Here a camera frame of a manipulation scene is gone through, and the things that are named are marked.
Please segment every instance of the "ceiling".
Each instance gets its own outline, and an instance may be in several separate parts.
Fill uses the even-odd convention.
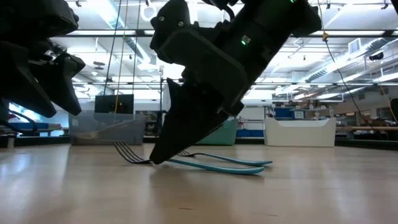
[[[124,21],[124,18],[127,18],[125,22],[127,29],[149,30],[153,29],[149,23],[150,18],[155,16],[155,13],[166,3],[166,1],[151,1],[150,7],[147,7],[145,1],[130,0],[127,4],[127,1],[86,0],[80,1],[81,7],[77,7],[75,1],[67,2],[80,18],[79,29],[112,29],[107,20],[109,21],[109,11],[112,11],[109,4],[113,4],[115,7],[114,13],[117,12],[119,5],[121,6],[120,18],[122,21]],[[321,0],[325,29],[384,30],[398,28],[398,16],[392,5],[390,4],[386,9],[381,9],[384,1],[330,0],[330,2],[331,8],[327,9],[326,1]],[[316,1],[310,1],[310,3],[314,6],[317,5]],[[198,21],[202,27],[214,27],[222,19],[229,19],[224,12],[201,1],[190,1],[189,6],[192,20]],[[242,6],[242,4],[233,6],[235,14],[239,12]],[[138,48],[141,48],[140,53],[145,54],[148,58],[146,63],[142,63],[135,58],[134,51],[124,43],[122,38],[56,37],[52,40],[56,44],[67,48],[70,54],[76,55],[85,61],[86,67],[75,77],[74,82],[104,82],[108,69],[108,77],[114,81],[118,81],[120,74],[121,82],[133,82],[133,75],[135,75],[134,82],[137,84],[134,85],[134,94],[136,94],[137,98],[158,99],[160,97],[158,91],[160,88],[160,65],[164,66],[164,77],[179,78],[183,70],[181,66],[170,65],[160,61],[156,57],[155,52],[149,48],[150,37],[138,37],[136,40]],[[338,58],[339,55],[348,51],[348,44],[354,40],[355,38],[330,38],[328,44],[332,54]],[[372,40],[363,39],[363,42],[370,42]],[[397,42],[393,42],[381,50],[384,51],[383,60],[366,61],[364,57],[358,57],[340,67],[343,76],[349,77],[358,72],[369,70],[371,67],[377,67],[381,63],[394,60],[398,56]],[[321,38],[289,38],[257,81],[279,83],[302,82],[316,68],[327,66],[330,63],[330,59],[328,49]],[[98,66],[94,62],[102,62],[105,65],[100,66],[102,70],[98,70],[95,69]],[[395,69],[394,65],[395,63],[392,63],[385,69]],[[369,77],[370,74],[365,74],[355,80],[351,80],[351,82],[368,82],[381,75],[379,70],[375,70],[372,73],[371,77]],[[312,82],[333,83],[340,80],[340,74],[334,71]],[[76,86],[80,88],[89,87],[89,85]],[[117,89],[117,83],[109,87],[115,90]],[[119,88],[121,93],[131,93],[133,87],[132,85],[120,85]],[[293,92],[296,95],[313,92],[321,95],[323,92],[330,90],[328,87],[319,88],[317,86],[291,88],[288,90],[281,90],[281,88],[285,87],[277,85],[257,86],[245,96],[245,99],[261,99],[263,95],[275,93],[275,90],[280,90],[279,92],[282,91],[283,93],[286,91],[289,93]],[[93,91],[90,94],[98,94],[98,91]]]

